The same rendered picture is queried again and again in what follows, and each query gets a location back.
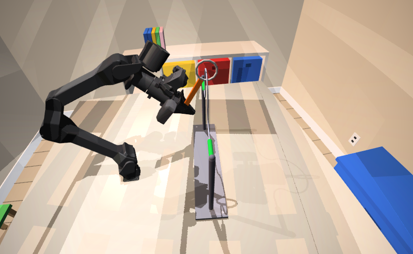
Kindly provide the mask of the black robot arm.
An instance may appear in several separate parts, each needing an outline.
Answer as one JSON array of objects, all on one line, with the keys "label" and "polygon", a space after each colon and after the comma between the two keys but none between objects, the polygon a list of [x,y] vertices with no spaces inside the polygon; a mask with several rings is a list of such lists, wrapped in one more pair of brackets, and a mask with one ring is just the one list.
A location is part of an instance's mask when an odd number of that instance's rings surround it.
[{"label": "black robot arm", "polygon": [[[101,86],[120,82],[124,82],[126,90],[133,85],[145,93],[156,77],[151,72],[160,71],[169,55],[170,53],[164,48],[147,40],[140,55],[124,56],[115,53],[106,58],[96,69],[50,91],[45,100],[44,120],[39,129],[41,137],[56,143],[71,142],[110,157],[118,164],[123,182],[139,180],[141,170],[137,165],[133,145],[126,142],[116,145],[80,129],[64,115],[64,106]],[[174,94],[173,91],[184,87],[189,78],[186,70],[178,65],[173,68],[170,76],[162,75],[162,77],[164,82],[159,81],[160,87],[169,96]]]}]

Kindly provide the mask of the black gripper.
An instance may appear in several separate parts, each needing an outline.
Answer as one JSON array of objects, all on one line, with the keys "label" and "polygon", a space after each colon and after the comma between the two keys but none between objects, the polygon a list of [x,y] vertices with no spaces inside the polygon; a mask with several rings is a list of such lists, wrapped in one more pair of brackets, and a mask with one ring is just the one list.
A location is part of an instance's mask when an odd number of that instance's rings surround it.
[{"label": "black gripper", "polygon": [[147,98],[150,99],[153,97],[160,102],[159,106],[161,106],[161,108],[156,116],[157,121],[164,125],[173,113],[194,115],[196,112],[194,108],[190,104],[186,105],[184,103],[186,98],[184,97],[183,89],[181,92],[177,91],[178,89],[175,91],[172,90],[174,94],[169,96],[164,92],[163,88],[160,87],[160,80],[163,81],[162,76],[159,78],[156,77],[146,91],[148,95]]}]

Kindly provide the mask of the silver loop with orange handle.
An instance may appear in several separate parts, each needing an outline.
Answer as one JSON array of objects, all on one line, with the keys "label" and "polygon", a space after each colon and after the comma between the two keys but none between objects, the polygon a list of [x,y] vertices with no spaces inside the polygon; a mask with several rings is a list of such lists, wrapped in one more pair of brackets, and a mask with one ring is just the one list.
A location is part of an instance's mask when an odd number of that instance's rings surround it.
[{"label": "silver loop with orange handle", "polygon": [[210,63],[214,64],[214,66],[216,67],[216,73],[215,73],[215,75],[214,75],[213,77],[209,78],[208,81],[214,79],[214,78],[216,77],[216,75],[218,74],[218,66],[216,65],[216,63],[215,63],[214,61],[212,61],[212,60],[210,60],[210,59],[206,59],[206,60],[202,60],[202,61],[198,62],[198,64],[197,64],[196,67],[195,67],[195,75],[198,77],[198,80],[196,81],[193,89],[191,90],[191,92],[189,93],[188,97],[186,98],[186,100],[185,100],[185,102],[184,102],[186,105],[189,105],[189,104],[190,104],[191,100],[193,99],[194,95],[196,94],[196,92],[197,92],[198,89],[200,88],[200,86],[201,86],[201,84],[203,83],[203,81],[206,81],[206,79],[200,77],[200,76],[198,75],[198,73],[197,73],[197,68],[198,68],[198,66],[199,66],[201,63],[203,63],[203,62],[210,62]]}]

